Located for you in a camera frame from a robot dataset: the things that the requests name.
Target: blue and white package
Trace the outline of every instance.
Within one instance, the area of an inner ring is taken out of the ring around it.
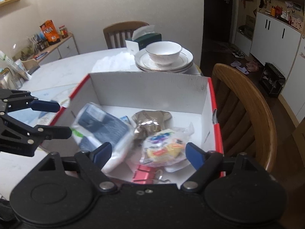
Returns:
[[[112,155],[102,169],[104,173],[122,163],[133,146],[134,128],[92,102],[80,110],[71,129],[82,150],[94,151],[105,142],[111,143]]]

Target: dark door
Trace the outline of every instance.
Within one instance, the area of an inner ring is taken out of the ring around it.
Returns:
[[[203,38],[228,42],[233,0],[204,0]]]

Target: orange snack package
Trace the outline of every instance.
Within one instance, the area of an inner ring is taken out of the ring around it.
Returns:
[[[59,35],[56,32],[56,28],[55,28],[52,20],[46,21],[45,23],[43,23],[40,26],[40,28],[41,28],[41,31],[44,33],[44,35],[50,45],[54,45],[54,44],[60,42]]]

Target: wooden chair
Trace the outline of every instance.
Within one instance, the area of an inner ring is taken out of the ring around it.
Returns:
[[[246,152],[270,172],[277,138],[273,116],[262,94],[249,78],[225,64],[214,66],[212,82],[225,155]]]
[[[108,49],[125,47],[125,39],[131,38],[134,30],[148,26],[149,24],[141,21],[129,21],[112,24],[103,29],[105,40]],[[114,46],[111,43],[111,37],[113,36]]]

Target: white bowl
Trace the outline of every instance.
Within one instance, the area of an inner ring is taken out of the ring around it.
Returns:
[[[179,58],[182,46],[175,42],[158,41],[146,46],[146,51],[155,63],[167,66]]]

